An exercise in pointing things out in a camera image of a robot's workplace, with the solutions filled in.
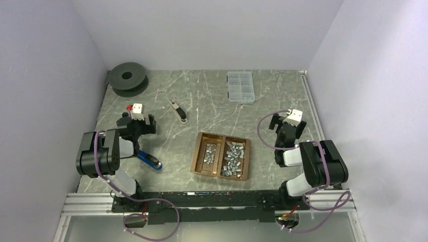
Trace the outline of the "blue stapler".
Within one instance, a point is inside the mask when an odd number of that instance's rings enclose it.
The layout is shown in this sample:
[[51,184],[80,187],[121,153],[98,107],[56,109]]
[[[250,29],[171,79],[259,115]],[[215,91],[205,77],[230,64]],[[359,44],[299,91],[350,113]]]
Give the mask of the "blue stapler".
[[160,170],[163,167],[163,164],[154,156],[139,150],[137,153],[137,158],[143,161],[145,164],[149,165],[155,170]]

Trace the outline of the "black beige stapler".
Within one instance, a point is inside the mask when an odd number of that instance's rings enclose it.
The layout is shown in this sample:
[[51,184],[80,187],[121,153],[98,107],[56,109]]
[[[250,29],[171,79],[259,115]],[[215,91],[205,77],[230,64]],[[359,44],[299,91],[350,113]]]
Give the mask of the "black beige stapler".
[[174,100],[169,100],[169,106],[182,124],[186,124],[188,122],[185,111]]

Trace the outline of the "brown staple tray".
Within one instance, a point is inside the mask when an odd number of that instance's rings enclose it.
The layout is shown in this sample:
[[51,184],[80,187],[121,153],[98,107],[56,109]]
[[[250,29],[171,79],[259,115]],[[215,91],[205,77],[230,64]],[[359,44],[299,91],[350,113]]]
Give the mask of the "brown staple tray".
[[190,171],[206,176],[245,181],[249,175],[249,139],[200,132]]

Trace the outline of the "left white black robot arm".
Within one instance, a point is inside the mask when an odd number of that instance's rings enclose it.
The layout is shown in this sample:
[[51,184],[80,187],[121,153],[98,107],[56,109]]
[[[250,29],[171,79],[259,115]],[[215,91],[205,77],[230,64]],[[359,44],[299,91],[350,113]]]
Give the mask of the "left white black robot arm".
[[162,163],[142,151],[138,141],[142,135],[156,134],[156,120],[152,114],[137,120],[125,112],[116,124],[115,129],[83,134],[76,169],[80,175],[107,183],[116,197],[125,198],[125,205],[137,212],[144,207],[145,197],[139,183],[121,168],[121,160],[136,157],[155,170],[162,169]]

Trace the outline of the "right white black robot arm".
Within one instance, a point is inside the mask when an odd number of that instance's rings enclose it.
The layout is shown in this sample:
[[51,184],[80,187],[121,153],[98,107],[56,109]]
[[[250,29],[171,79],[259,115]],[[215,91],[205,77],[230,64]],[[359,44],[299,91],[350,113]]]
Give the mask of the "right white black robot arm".
[[278,202],[284,209],[297,204],[298,197],[308,192],[345,183],[349,178],[348,168],[336,145],[331,140],[303,141],[300,138],[306,122],[301,114],[287,117],[274,113],[269,129],[277,135],[274,158],[279,167],[301,167],[302,174],[285,181],[279,188]]

